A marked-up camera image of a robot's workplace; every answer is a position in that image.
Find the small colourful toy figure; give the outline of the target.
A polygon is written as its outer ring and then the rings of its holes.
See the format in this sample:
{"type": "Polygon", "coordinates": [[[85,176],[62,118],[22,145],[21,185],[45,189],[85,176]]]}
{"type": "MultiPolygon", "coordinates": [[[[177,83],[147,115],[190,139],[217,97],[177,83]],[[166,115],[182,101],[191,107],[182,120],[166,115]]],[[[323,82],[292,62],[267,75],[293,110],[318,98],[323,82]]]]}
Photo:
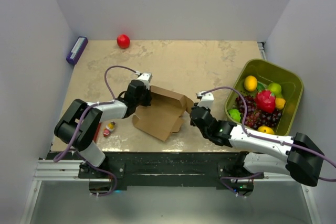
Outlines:
{"type": "Polygon", "coordinates": [[[114,131],[115,129],[115,125],[116,123],[114,121],[111,121],[109,124],[106,125],[106,127],[103,129],[103,137],[108,137],[111,135],[111,133],[114,131]]]}

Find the bright green toy vegetable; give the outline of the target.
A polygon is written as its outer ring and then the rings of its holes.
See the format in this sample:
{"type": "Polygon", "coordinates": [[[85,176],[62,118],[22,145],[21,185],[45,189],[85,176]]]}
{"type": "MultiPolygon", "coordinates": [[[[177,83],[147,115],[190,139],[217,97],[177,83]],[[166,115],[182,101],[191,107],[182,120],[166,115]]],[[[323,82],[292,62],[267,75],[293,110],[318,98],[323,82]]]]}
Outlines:
{"type": "Polygon", "coordinates": [[[236,121],[238,123],[241,122],[241,120],[242,120],[241,112],[238,109],[236,109],[236,108],[229,109],[228,114],[234,121],[236,121]]]}

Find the red rectangular packet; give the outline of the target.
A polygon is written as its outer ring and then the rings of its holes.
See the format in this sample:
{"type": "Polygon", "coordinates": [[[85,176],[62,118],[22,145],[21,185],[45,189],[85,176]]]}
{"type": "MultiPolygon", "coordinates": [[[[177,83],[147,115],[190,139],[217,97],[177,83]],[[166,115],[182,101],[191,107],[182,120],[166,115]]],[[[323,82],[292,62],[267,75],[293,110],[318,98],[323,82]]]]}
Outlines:
{"type": "Polygon", "coordinates": [[[97,138],[98,138],[100,129],[101,129],[101,123],[98,124],[97,129],[96,129],[96,132],[95,132],[94,137],[93,137],[93,141],[94,141],[95,143],[97,142],[97,138]]]}

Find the yellow toy mango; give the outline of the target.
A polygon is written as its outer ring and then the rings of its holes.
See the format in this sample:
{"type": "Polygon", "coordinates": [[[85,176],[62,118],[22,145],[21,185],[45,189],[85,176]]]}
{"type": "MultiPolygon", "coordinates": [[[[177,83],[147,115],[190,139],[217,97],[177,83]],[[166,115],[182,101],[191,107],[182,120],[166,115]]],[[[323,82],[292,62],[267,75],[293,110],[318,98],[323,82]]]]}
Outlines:
{"type": "Polygon", "coordinates": [[[272,128],[268,127],[268,126],[260,126],[258,129],[257,129],[258,132],[263,132],[263,133],[266,133],[266,134],[271,134],[271,135],[274,135],[275,132],[272,128]]]}

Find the olive green plastic basket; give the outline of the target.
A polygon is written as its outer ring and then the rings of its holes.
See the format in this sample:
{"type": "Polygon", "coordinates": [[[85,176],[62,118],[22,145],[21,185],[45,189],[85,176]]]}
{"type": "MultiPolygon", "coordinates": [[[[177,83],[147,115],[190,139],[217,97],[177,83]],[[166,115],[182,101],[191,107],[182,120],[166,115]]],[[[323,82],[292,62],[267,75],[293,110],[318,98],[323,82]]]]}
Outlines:
{"type": "Polygon", "coordinates": [[[261,59],[247,62],[224,111],[229,121],[241,123],[247,104],[245,127],[265,129],[267,133],[288,135],[303,93],[301,79],[284,68],[261,59]]]}

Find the purple rectangular box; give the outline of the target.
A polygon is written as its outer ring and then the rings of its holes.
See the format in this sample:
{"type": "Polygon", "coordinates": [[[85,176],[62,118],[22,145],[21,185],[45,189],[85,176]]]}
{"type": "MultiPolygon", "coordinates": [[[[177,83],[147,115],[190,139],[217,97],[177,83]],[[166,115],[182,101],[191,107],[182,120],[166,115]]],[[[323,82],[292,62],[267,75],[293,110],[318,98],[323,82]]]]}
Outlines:
{"type": "Polygon", "coordinates": [[[78,60],[80,59],[87,44],[88,44],[88,38],[84,36],[79,36],[75,44],[73,45],[72,49],[66,56],[66,61],[72,66],[75,66],[78,60]]]}

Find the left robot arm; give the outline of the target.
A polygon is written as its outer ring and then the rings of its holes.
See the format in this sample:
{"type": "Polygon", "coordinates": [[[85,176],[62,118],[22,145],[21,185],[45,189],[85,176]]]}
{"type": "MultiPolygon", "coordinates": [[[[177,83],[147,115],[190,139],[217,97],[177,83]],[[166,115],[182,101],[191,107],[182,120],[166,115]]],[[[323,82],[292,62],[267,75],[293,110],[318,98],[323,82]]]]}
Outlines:
{"type": "Polygon", "coordinates": [[[74,148],[87,163],[90,171],[97,178],[108,174],[109,165],[104,162],[106,156],[93,138],[101,122],[124,119],[131,116],[140,105],[151,103],[150,84],[144,80],[132,80],[123,97],[110,102],[87,103],[74,100],[54,129],[54,135],[67,144],[66,149],[57,154],[54,162],[59,162],[74,148]]]}

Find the red apple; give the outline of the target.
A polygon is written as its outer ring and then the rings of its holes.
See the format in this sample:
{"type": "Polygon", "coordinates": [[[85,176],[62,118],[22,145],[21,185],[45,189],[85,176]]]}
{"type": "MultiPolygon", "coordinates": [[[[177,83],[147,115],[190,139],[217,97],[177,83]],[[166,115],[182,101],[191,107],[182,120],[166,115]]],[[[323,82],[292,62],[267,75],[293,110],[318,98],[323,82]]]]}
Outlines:
{"type": "Polygon", "coordinates": [[[130,38],[125,35],[125,34],[121,34],[117,37],[117,45],[121,48],[121,49],[126,49],[130,46],[130,38]]]}

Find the yellow toy lemon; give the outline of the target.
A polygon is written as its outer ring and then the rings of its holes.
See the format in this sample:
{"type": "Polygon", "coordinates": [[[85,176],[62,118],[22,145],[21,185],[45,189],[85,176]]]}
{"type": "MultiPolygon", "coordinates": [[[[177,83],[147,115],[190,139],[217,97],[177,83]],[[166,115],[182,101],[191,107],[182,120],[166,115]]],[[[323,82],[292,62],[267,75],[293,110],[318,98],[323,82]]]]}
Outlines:
{"type": "Polygon", "coordinates": [[[284,98],[276,98],[276,109],[283,110],[286,105],[286,100],[284,98]]]}

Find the pink dragon fruit toy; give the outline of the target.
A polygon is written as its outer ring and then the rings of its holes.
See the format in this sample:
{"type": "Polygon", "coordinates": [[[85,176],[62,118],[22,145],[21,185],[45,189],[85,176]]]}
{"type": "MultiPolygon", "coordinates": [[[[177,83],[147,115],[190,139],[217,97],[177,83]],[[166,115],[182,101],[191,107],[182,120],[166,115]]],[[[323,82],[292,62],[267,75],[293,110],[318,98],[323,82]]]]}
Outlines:
{"type": "Polygon", "coordinates": [[[270,90],[258,91],[255,97],[257,108],[267,113],[273,113],[276,108],[276,97],[270,90]]]}

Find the green toy pear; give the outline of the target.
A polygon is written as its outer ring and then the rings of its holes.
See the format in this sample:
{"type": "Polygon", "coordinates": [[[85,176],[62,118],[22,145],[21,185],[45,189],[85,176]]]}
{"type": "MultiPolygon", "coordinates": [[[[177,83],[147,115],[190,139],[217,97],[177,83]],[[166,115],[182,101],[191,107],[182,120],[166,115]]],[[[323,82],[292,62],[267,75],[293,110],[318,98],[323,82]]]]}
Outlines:
{"type": "Polygon", "coordinates": [[[278,83],[270,83],[267,87],[276,97],[282,97],[282,87],[278,83]]]}

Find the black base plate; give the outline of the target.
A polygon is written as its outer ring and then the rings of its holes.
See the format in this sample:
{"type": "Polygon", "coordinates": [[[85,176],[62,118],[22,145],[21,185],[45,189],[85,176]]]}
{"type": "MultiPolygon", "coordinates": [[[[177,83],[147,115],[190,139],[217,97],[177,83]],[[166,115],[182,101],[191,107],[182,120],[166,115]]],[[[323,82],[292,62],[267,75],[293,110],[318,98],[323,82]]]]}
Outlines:
{"type": "Polygon", "coordinates": [[[171,152],[107,152],[97,171],[80,165],[79,177],[108,179],[113,173],[117,189],[129,186],[215,187],[227,185],[241,192],[253,190],[247,180],[252,175],[244,167],[246,152],[171,153],[171,152]]]}

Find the orange toy fruit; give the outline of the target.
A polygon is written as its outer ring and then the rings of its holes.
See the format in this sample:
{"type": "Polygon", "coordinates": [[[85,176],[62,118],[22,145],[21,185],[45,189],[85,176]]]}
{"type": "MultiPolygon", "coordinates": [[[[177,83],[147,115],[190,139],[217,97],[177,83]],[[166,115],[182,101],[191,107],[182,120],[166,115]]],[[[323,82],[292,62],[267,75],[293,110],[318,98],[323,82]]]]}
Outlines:
{"type": "Polygon", "coordinates": [[[249,91],[253,92],[257,89],[258,81],[254,76],[247,76],[244,80],[244,88],[249,91]]]}

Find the brown cardboard box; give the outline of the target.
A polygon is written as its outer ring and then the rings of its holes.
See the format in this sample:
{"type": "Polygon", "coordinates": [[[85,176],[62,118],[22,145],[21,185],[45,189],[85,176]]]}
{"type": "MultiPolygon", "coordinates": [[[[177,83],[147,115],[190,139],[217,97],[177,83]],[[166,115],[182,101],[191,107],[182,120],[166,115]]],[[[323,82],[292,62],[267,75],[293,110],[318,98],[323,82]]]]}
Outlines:
{"type": "Polygon", "coordinates": [[[190,113],[194,102],[187,96],[151,86],[151,105],[137,107],[132,117],[135,128],[165,142],[180,131],[183,114],[190,113]]]}

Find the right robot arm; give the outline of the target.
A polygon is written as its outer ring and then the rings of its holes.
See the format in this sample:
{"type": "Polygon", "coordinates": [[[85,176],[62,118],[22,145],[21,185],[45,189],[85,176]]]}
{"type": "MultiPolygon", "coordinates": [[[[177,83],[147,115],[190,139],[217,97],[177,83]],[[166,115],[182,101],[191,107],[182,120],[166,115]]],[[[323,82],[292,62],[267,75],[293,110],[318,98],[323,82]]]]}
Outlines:
{"type": "Polygon", "coordinates": [[[289,175],[307,186],[317,185],[324,153],[307,135],[278,136],[243,130],[236,123],[215,119],[209,108],[200,106],[192,108],[190,120],[203,138],[212,143],[248,152],[234,165],[237,177],[267,172],[289,175]]]}

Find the dark red toy grapes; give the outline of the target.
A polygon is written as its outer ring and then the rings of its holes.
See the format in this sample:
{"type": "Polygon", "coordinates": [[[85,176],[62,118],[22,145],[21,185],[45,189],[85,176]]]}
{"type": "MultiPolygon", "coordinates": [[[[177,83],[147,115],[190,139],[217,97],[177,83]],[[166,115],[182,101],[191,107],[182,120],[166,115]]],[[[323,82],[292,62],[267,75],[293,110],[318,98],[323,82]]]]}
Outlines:
{"type": "MultiPolygon", "coordinates": [[[[276,128],[282,117],[281,110],[275,108],[273,113],[267,113],[257,108],[256,102],[254,101],[254,98],[252,96],[246,95],[244,96],[244,99],[247,105],[247,115],[244,123],[246,127],[249,127],[254,130],[257,130],[260,126],[263,125],[268,126],[272,129],[276,128]]],[[[233,108],[236,108],[241,112],[242,114],[241,120],[242,120],[245,112],[245,106],[240,97],[237,97],[235,99],[235,104],[233,108]]]]}

